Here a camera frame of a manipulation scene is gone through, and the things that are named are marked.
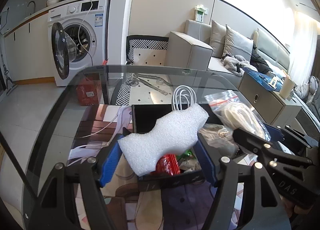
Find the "person's right hand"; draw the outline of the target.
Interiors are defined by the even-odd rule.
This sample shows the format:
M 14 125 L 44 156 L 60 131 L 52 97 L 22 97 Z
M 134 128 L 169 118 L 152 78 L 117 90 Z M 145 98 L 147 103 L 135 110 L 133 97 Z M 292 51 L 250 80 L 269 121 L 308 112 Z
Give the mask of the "person's right hand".
M 297 205 L 295 205 L 294 207 L 294 213 L 298 214 L 298 215 L 305 215 L 305 214 L 308 214 L 311 210 L 312 210 L 313 206 L 311 206 L 310 208 L 308 209 L 303 209 Z

